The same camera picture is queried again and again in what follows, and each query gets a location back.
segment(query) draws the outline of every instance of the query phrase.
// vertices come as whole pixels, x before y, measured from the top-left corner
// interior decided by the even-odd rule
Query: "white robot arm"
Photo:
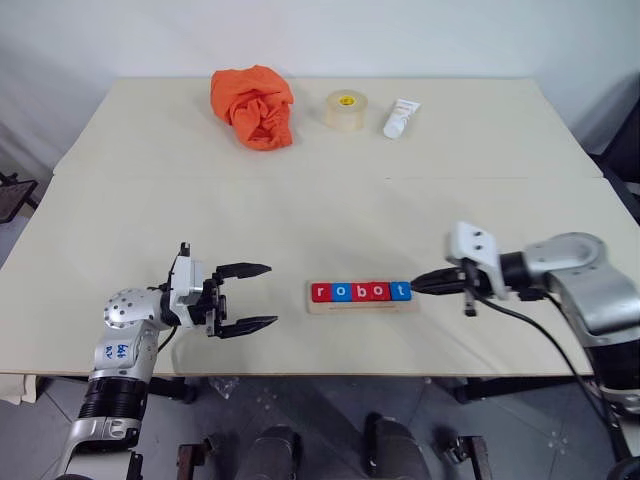
[[[259,264],[224,265],[205,280],[201,262],[191,258],[189,245],[183,243],[166,283],[158,288],[124,289],[109,298],[94,370],[78,418],[71,425],[58,478],[141,478],[142,457],[131,448],[138,443],[160,331],[204,325],[208,336],[229,338],[270,325],[277,317],[223,325],[226,298],[220,294],[225,278],[253,277],[270,270]]]
[[[607,261],[602,240],[565,233],[500,254],[485,230],[459,222],[449,237],[447,258],[457,268],[436,270],[411,283],[418,293],[465,293],[465,313],[474,301],[507,288],[522,300],[560,297],[564,316],[591,362],[600,390],[620,415],[640,415],[640,294]]]

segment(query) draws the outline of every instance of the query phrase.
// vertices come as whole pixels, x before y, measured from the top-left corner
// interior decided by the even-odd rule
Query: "white table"
[[[593,233],[640,283],[640,232],[531,81],[291,84],[296,143],[260,153],[213,117],[206,79],[119,81],[0,271],[0,371],[86,374],[105,299],[164,281],[185,240],[208,271],[271,265],[225,288],[232,318],[280,318],[231,340],[181,330],[157,375],[567,374],[537,332],[480,307],[468,319],[461,296],[421,296],[418,314],[306,313],[309,280],[409,280],[446,266],[444,235],[459,219],[493,232],[505,252],[565,231]],[[369,96],[363,131],[318,121],[322,99],[339,87]],[[424,108],[393,142],[380,129],[401,95]],[[590,372],[550,305],[509,303]]]

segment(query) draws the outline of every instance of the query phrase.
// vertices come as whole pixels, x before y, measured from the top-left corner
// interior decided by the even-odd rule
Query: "clear packing tape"
[[[324,122],[341,132],[353,132],[364,126],[369,101],[355,90],[338,90],[327,97]]]

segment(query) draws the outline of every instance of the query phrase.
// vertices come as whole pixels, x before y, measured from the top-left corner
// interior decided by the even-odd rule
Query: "black chair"
[[[640,225],[640,196],[631,193],[625,185],[625,182],[640,183],[640,100],[604,152],[589,156]]]

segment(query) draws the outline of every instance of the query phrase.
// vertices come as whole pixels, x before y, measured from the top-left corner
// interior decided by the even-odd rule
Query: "crumpled orange towel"
[[[289,131],[289,85],[268,67],[218,70],[211,77],[211,107],[232,125],[236,136],[254,150],[274,150],[293,143]]]

